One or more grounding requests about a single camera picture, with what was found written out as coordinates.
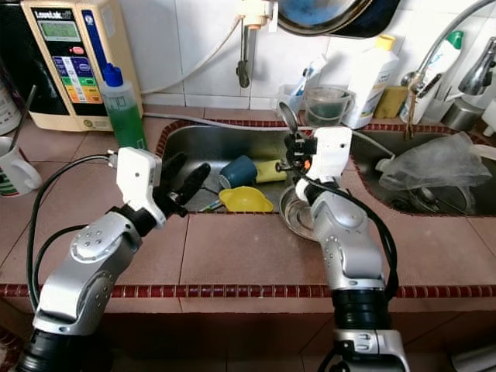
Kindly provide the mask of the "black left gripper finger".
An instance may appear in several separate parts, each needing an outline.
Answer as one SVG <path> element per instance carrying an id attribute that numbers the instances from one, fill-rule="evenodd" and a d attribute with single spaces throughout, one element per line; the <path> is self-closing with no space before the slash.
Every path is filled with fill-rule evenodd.
<path id="1" fill-rule="evenodd" d="M 199 164 L 183 180 L 183 184 L 178 188 L 178 205 L 185 206 L 202 187 L 203 181 L 210 175 L 210 166 L 207 163 Z"/>
<path id="2" fill-rule="evenodd" d="M 169 159 L 163 162 L 163 191 L 168 192 L 173 189 L 171 183 L 174 178 L 183 170 L 187 163 L 188 156 L 184 152 L 174 153 Z"/>

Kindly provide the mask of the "steel spoon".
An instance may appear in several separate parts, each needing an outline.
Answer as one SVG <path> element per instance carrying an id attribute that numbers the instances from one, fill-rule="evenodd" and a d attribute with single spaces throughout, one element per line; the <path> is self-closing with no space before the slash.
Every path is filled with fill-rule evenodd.
<path id="1" fill-rule="evenodd" d="M 279 110 L 277 110 L 280 117 L 284 121 L 288 128 L 288 134 L 298 133 L 298 117 L 297 114 L 294 113 L 294 110 L 291 110 L 287 104 L 280 104 Z M 295 153 L 286 153 L 286 160 L 290 160 L 291 162 L 295 162 L 298 164 L 298 156 Z"/>

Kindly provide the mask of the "blue plastic mug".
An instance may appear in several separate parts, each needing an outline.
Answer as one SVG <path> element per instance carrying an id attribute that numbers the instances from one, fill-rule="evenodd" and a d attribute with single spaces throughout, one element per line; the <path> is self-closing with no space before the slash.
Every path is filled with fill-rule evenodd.
<path id="1" fill-rule="evenodd" d="M 219 183 L 224 189 L 248 187 L 254 183 L 257 175 L 255 163 L 248 156 L 243 155 L 220 170 Z"/>

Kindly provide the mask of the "round steel bowl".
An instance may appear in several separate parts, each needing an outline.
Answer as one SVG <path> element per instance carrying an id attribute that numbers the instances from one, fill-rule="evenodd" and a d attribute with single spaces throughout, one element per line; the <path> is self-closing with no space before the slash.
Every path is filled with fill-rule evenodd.
<path id="1" fill-rule="evenodd" d="M 279 210 L 288 229 L 293 233 L 304 239 L 319 242 L 319 238 L 315 236 L 315 231 L 313 231 L 311 208 L 307 202 L 302 201 L 295 194 L 294 185 L 283 190 L 280 201 L 277 203 L 277 210 Z"/>

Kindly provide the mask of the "black kitchen appliance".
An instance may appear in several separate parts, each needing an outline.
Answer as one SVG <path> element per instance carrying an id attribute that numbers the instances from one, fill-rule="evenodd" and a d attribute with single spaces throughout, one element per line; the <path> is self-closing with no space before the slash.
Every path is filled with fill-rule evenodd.
<path id="1" fill-rule="evenodd" d="M 29 93 L 39 82 L 34 65 L 36 43 L 21 0 L 0 0 L 0 31 L 1 64 L 11 93 L 20 97 L 21 113 L 27 114 Z"/>

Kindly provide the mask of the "yellow dish sponge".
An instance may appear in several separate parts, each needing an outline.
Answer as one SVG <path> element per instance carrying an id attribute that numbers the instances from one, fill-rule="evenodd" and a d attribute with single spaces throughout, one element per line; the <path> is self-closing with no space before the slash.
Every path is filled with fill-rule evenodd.
<path id="1" fill-rule="evenodd" d="M 287 173 L 280 169 L 280 160 L 266 160 L 266 162 L 255 163 L 257 174 L 255 184 L 280 183 L 287 180 Z"/>

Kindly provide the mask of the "clear toothbrush cup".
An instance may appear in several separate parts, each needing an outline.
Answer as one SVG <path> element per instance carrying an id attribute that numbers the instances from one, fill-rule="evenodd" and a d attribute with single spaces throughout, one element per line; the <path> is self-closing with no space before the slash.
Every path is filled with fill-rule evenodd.
<path id="1" fill-rule="evenodd" d="M 280 104 L 287 104 L 294 113 L 302 110 L 302 94 L 298 92 L 296 84 L 283 84 L 277 89 L 277 97 L 273 104 L 273 110 L 279 110 Z"/>

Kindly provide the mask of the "stainless steel sink basin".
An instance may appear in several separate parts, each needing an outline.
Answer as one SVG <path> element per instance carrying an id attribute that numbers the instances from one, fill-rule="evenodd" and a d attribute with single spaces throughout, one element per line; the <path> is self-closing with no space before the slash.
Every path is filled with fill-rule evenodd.
<path id="1" fill-rule="evenodd" d="M 492 174 L 485 184 L 472 185 L 467 189 L 455 187 L 430 188 L 428 194 L 420 191 L 390 191 L 379 184 L 381 171 L 375 169 L 379 160 L 414 149 L 443 133 L 414 133 L 411 139 L 394 131 L 369 130 L 364 134 L 372 139 L 352 139 L 351 158 L 359 177 L 375 199 L 388 208 L 410 214 L 439 214 L 460 216 L 496 216 L 496 160 L 484 158 L 482 163 Z"/>
<path id="2" fill-rule="evenodd" d="M 219 183 L 219 172 L 227 164 L 240 156 L 248 156 L 253 163 L 269 162 L 269 160 L 286 160 L 284 138 L 286 131 L 278 128 L 236 127 L 234 129 L 216 126 L 185 126 L 164 134 L 164 151 L 162 158 L 167 160 L 174 153 L 184 152 L 188 159 L 183 170 L 171 183 L 171 191 L 178 194 L 183 180 L 199 164 L 210 166 L 210 175 L 195 196 L 184 206 L 189 212 L 205 212 L 209 203 L 214 203 L 228 214 L 270 214 L 277 209 L 282 192 L 287 187 L 295 187 L 295 194 L 307 202 L 313 221 L 318 224 L 328 223 L 330 226 L 357 227 L 366 219 L 366 212 L 360 201 L 348 195 L 336 181 L 322 183 L 308 178 L 295 183 L 290 174 L 286 181 L 280 183 L 255 184 L 248 187 L 257 188 L 274 205 L 272 212 L 228 212 L 219 200 L 222 191 Z"/>

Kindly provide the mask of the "white bottle with yellow cap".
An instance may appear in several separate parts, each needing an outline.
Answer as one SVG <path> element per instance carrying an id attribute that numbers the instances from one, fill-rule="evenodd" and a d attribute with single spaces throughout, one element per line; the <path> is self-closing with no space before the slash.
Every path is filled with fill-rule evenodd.
<path id="1" fill-rule="evenodd" d="M 353 93 L 353 107 L 343 118 L 344 126 L 358 130 L 370 123 L 391 75 L 399 65 L 399 57 L 393 52 L 394 43 L 394 36 L 379 35 L 374 46 L 356 57 L 347 86 Z"/>

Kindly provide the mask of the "yellow scouring pad block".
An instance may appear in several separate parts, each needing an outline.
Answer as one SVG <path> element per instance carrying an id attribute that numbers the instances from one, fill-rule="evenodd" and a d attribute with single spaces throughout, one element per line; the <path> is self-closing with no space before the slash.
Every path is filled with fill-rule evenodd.
<path id="1" fill-rule="evenodd" d="M 394 119 L 399 117 L 401 107 L 408 97 L 406 86 L 387 86 L 374 110 L 375 119 Z"/>

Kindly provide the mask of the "beige water ionizer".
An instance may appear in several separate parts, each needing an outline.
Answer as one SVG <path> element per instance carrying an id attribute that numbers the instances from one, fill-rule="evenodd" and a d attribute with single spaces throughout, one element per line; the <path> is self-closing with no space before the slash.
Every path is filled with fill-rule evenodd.
<path id="1" fill-rule="evenodd" d="M 38 88 L 29 116 L 41 129 L 109 132 L 103 64 L 119 67 L 138 95 L 137 72 L 118 0 L 18 0 L 5 7 L 20 35 L 18 88 Z"/>

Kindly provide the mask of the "white printed mug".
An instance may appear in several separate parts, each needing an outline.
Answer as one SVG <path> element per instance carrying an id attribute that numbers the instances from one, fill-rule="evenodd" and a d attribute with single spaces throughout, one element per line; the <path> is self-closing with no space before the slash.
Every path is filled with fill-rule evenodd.
<path id="1" fill-rule="evenodd" d="M 0 196 L 14 198 L 27 195 L 40 187 L 43 179 L 39 171 L 27 160 L 19 145 L 12 137 L 0 138 Z"/>

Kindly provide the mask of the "hanging black tray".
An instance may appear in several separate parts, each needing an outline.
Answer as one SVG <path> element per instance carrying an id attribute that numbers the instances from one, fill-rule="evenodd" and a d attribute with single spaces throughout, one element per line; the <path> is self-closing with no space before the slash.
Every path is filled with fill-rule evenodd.
<path id="1" fill-rule="evenodd" d="M 367 39 L 378 36 L 389 26 L 400 0 L 366 0 L 366 6 L 343 28 L 330 33 L 297 36 L 340 36 L 340 38 Z"/>

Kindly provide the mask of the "spoon in white mug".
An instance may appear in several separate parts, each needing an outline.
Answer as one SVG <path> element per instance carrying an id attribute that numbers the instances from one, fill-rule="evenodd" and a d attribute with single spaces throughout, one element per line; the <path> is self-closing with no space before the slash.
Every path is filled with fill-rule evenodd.
<path id="1" fill-rule="evenodd" d="M 20 136 L 20 132 L 22 128 L 24 128 L 26 125 L 26 121 L 31 117 L 31 113 L 29 113 L 29 110 L 31 109 L 31 105 L 34 103 L 35 97 L 36 97 L 36 92 L 38 91 L 38 86 L 33 85 L 31 91 L 29 92 L 28 98 L 25 101 L 25 106 L 24 110 L 22 111 L 22 118 L 19 121 L 19 124 L 17 127 L 15 127 L 15 130 L 13 131 L 12 135 L 12 149 L 17 146 L 17 141 Z"/>

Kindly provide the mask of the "small steel cup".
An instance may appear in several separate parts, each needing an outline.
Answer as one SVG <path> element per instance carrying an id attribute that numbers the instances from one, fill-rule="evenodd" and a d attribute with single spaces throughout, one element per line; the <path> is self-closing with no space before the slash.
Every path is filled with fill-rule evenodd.
<path id="1" fill-rule="evenodd" d="M 451 106 L 440 119 L 440 124 L 454 131 L 471 131 L 481 120 L 484 109 L 469 102 L 462 97 L 454 97 Z"/>

